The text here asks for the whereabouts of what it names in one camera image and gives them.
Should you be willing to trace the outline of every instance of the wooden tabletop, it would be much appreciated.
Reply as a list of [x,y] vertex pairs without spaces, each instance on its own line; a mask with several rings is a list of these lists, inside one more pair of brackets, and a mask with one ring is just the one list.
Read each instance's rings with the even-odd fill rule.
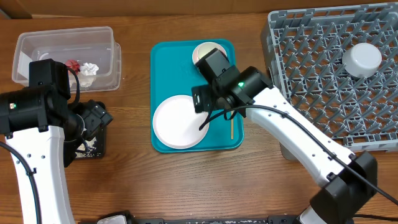
[[[259,37],[266,18],[240,14],[0,21],[0,93],[22,87],[11,80],[11,71],[23,32],[110,26],[121,46],[120,88],[81,95],[81,101],[104,102],[114,121],[108,127],[105,157],[75,161],[66,169],[76,220],[121,210],[139,218],[255,218],[298,214],[308,206],[317,185],[303,166],[282,157],[275,138],[248,120],[245,140],[234,151],[161,154],[150,142],[151,48],[163,41],[224,38],[233,43],[240,70],[252,65],[264,71]],[[373,155],[379,162],[379,186],[398,197],[398,153]],[[398,217],[398,208],[380,195],[360,212]],[[0,150],[0,220],[22,223],[16,172],[5,150]]]

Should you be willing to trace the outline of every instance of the clear plastic box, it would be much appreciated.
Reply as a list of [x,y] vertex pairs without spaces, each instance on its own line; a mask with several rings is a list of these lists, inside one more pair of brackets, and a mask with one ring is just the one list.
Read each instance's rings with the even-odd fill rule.
[[[21,34],[14,54],[12,80],[28,86],[29,63],[48,58],[62,63],[72,59],[80,66],[84,63],[98,66],[96,75],[78,75],[81,83],[80,91],[109,91],[116,90],[120,86],[121,49],[114,41],[110,27],[46,30]],[[75,78],[72,75],[69,81],[71,91],[76,91]]]

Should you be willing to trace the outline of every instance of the blue tray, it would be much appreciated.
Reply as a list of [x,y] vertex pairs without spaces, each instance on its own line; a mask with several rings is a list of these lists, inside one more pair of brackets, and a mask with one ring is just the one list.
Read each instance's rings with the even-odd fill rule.
[[228,59],[235,64],[235,51],[231,42],[224,39],[161,42],[150,53],[150,136],[153,147],[159,152],[198,152],[236,149],[244,138],[241,115],[234,118],[234,139],[231,139],[231,121],[221,116],[210,123],[205,138],[188,149],[172,149],[161,143],[155,135],[152,121],[156,108],[175,95],[192,96],[193,86],[205,85],[206,80],[192,63],[192,52],[203,42],[216,42],[224,47]]

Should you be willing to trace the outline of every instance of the dish rack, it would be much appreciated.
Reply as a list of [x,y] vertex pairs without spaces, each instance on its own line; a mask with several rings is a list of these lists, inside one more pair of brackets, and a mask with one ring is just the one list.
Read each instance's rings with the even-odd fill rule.
[[[398,151],[398,4],[269,13],[261,33],[274,85],[303,116],[352,151]],[[342,55],[375,45],[375,75],[355,78]]]

